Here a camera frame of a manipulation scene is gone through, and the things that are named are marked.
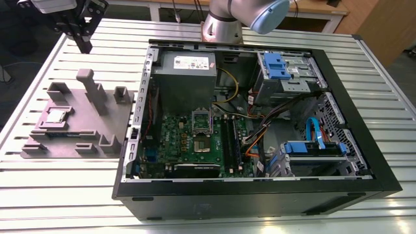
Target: green circuit board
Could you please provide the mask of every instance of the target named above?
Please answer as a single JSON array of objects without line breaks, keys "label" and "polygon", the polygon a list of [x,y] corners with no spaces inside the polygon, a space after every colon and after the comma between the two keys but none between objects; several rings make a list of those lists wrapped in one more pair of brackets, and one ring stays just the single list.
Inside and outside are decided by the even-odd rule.
[{"label": "green circuit board", "polygon": [[[152,177],[161,177],[165,165],[172,163],[204,163],[221,166],[220,177],[250,177],[252,165],[244,163],[242,170],[229,172],[224,166],[224,151],[221,138],[221,121],[224,117],[212,118],[212,134],[192,134],[190,116],[162,116],[160,145],[157,149],[156,163],[148,163],[148,172]],[[234,118],[236,135],[241,141],[246,136],[245,120]],[[202,117],[194,118],[194,124],[198,128],[209,125],[209,120]]]}]

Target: black cable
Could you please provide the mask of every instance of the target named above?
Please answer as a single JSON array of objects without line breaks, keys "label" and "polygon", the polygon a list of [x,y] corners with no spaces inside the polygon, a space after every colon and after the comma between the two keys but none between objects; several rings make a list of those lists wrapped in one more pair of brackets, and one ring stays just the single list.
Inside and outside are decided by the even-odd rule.
[{"label": "black cable", "polygon": [[264,153],[264,137],[257,142],[258,161],[262,164],[262,171],[257,167],[256,177],[265,177],[265,153]]},{"label": "black cable", "polygon": [[177,11],[176,11],[174,0],[172,0],[172,3],[173,3],[173,11],[174,11],[174,14],[176,14],[176,13],[177,13]]},{"label": "black cable", "polygon": [[233,101],[232,101],[232,100],[228,102],[228,104],[229,104],[229,106],[233,108],[233,111],[238,113],[238,110],[237,110],[237,108],[234,107]]},{"label": "black cable", "polygon": [[194,10],[190,12],[190,14],[188,15],[188,17],[182,19],[184,22],[185,22],[188,19],[190,19],[193,13],[194,13]]},{"label": "black cable", "polygon": [[260,135],[265,131],[265,129],[268,128],[268,125],[272,122],[272,119],[277,117],[282,112],[285,112],[290,108],[292,105],[294,105],[298,101],[301,101],[305,98],[312,98],[312,97],[321,95],[321,93],[322,93],[321,91],[317,91],[317,92],[308,93],[308,94],[300,94],[292,99],[289,99],[288,101],[285,101],[284,103],[281,103],[277,107],[274,107],[273,110],[268,113],[268,115],[261,120],[258,128],[253,131],[253,133],[249,136],[246,136],[245,142],[249,141],[250,138]]},{"label": "black cable", "polygon": [[202,11],[202,8],[201,8],[201,3],[200,3],[200,0],[196,0],[197,1],[197,5],[200,7],[200,10],[201,10],[201,16],[202,16],[202,21],[205,19],[205,16],[204,16],[204,11]]},{"label": "black cable", "polygon": [[297,18],[297,15],[298,15],[298,5],[297,5],[297,1],[296,0],[294,0],[294,4],[296,4],[294,18]]},{"label": "black cable", "polygon": [[172,12],[170,12],[170,9],[169,9],[169,8],[161,8],[161,9],[166,11],[166,13],[168,13],[169,17],[173,17],[173,18],[174,18],[174,15],[172,14]]},{"label": "black cable", "polygon": [[201,20],[201,16],[200,16],[200,10],[197,9],[197,3],[196,3],[196,0],[193,0],[193,3],[194,3],[194,9],[196,9],[196,14],[197,14],[197,19],[200,21],[200,23],[202,22]]},{"label": "black cable", "polygon": [[214,105],[224,113],[226,113],[226,114],[229,114],[229,115],[241,116],[241,117],[244,117],[244,118],[254,118],[254,117],[249,117],[249,116],[246,116],[246,115],[244,115],[244,114],[233,113],[233,112],[225,110],[218,104],[213,104],[213,105]]}]

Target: wooden cabinet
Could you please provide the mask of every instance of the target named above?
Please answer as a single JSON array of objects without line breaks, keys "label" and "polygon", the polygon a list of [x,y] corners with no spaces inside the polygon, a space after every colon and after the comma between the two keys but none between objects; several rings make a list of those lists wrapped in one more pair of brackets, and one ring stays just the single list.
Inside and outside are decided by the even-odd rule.
[{"label": "wooden cabinet", "polygon": [[349,9],[336,33],[361,35],[388,66],[416,38],[416,0],[342,0]]}]

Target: ram slot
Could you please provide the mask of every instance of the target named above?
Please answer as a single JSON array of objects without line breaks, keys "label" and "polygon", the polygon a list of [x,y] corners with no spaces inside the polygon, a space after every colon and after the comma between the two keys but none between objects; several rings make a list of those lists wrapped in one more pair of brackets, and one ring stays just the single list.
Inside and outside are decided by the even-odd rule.
[{"label": "ram slot", "polygon": [[236,120],[233,119],[233,155],[236,158],[236,165],[238,170],[242,169],[241,152],[240,152],[240,140],[238,140],[238,130],[236,128]]},{"label": "ram slot", "polygon": [[229,147],[229,152],[230,152],[230,162],[232,162],[232,169],[236,170],[238,168],[238,163],[237,163],[237,155],[236,155],[236,145],[234,145],[234,126],[233,126],[233,119],[228,119],[226,121],[226,130],[228,130],[228,147]]},{"label": "ram slot", "polygon": [[233,167],[233,158],[229,150],[228,142],[228,121],[226,119],[221,120],[221,141],[222,141],[222,157],[224,157],[224,168],[228,172]]}]

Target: white table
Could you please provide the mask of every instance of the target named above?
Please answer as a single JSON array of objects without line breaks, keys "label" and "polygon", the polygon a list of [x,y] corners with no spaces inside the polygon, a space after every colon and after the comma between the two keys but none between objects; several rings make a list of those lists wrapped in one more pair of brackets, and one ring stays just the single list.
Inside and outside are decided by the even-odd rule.
[{"label": "white table", "polygon": [[[145,6],[149,8],[150,11],[150,20],[160,22],[160,14],[158,9],[160,8],[173,8],[173,5],[170,2],[152,2],[152,1],[140,1],[140,0],[106,0],[109,5],[124,5],[124,6]],[[193,4],[182,4],[176,3],[174,4],[177,9],[189,9],[194,10]],[[201,9],[204,11],[209,10],[209,6],[201,5]],[[318,19],[318,20],[326,20],[325,27],[322,29],[322,33],[333,33],[340,21],[342,20],[344,15],[346,15],[346,12],[338,12],[341,15],[334,14],[321,14],[321,13],[305,13],[298,12],[297,17],[298,18],[306,18],[306,19]],[[293,12],[288,12],[286,17],[294,17]]]},{"label": "white table", "polygon": [[324,216],[140,222],[110,199],[117,159],[22,159],[50,82],[80,88],[78,68],[105,89],[137,92],[148,39],[200,40],[194,24],[104,19],[89,55],[61,37],[0,133],[0,233],[414,233],[416,112],[366,46],[349,35],[244,29],[246,44],[322,49],[330,59],[404,191]]}]

